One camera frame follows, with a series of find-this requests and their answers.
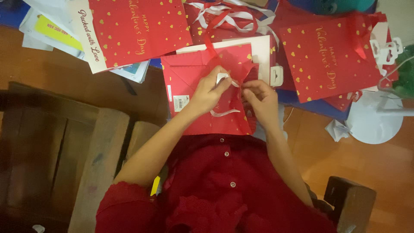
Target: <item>white paper scraps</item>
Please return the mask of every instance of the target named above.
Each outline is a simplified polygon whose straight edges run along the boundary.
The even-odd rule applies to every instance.
[[[217,74],[217,82],[216,85],[220,82],[220,80],[222,80],[223,78],[228,78],[229,75],[226,73],[218,73]],[[236,82],[232,81],[231,84],[235,87],[240,87]]]
[[[348,133],[351,133],[350,129],[345,125],[341,124],[337,120],[332,120],[326,127],[325,130],[331,135],[334,141],[338,142],[341,138],[348,138]]]
[[[46,50],[46,51],[53,51],[53,46],[50,46],[46,43],[43,43],[40,40],[29,36],[28,34],[24,34],[24,36],[23,36],[22,47],[31,48],[31,49],[40,49],[40,50]]]

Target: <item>wooden chair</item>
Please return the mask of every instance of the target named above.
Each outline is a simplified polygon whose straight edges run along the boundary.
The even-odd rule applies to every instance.
[[[0,231],[94,232],[129,116],[13,82],[0,101]]]
[[[324,200],[334,206],[327,213],[339,233],[364,233],[374,207],[377,193],[345,178],[331,176]]]

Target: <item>barcode label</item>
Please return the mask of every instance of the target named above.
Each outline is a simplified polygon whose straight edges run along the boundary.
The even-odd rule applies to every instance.
[[[174,111],[181,111],[190,101],[189,95],[174,95]]]
[[[172,102],[173,98],[171,96],[171,85],[167,85],[167,89],[168,89],[168,97],[170,98],[170,102]]]

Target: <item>chair armrest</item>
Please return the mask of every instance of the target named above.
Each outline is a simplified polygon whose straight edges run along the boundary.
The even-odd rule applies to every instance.
[[[363,233],[369,223],[376,192],[345,178],[331,176],[324,200],[334,206],[330,219],[337,231]]]

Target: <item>red ribbon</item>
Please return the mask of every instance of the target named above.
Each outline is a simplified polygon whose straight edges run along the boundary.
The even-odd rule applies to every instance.
[[[231,3],[227,3],[227,2],[221,2],[224,5],[228,6],[228,7],[232,7],[232,9],[225,9],[223,13],[221,13],[220,15],[218,15],[217,17],[215,17],[207,26],[206,29],[206,35],[204,37],[204,43],[206,45],[207,50],[209,51],[210,55],[214,58],[217,56],[217,52],[215,51],[213,44],[210,41],[210,37],[211,37],[211,32],[213,31],[213,28],[219,23],[221,22],[224,17],[226,17],[228,14],[233,13],[233,12],[248,12],[252,15],[253,17],[253,30],[250,31],[249,33],[246,33],[246,37],[250,37],[253,36],[257,29],[258,29],[258,24],[257,24],[257,20],[256,18],[253,16],[252,12],[245,6],[238,6],[238,5],[234,5]],[[204,8],[207,9],[212,5],[216,5],[217,2],[214,3],[205,3],[204,4]]]

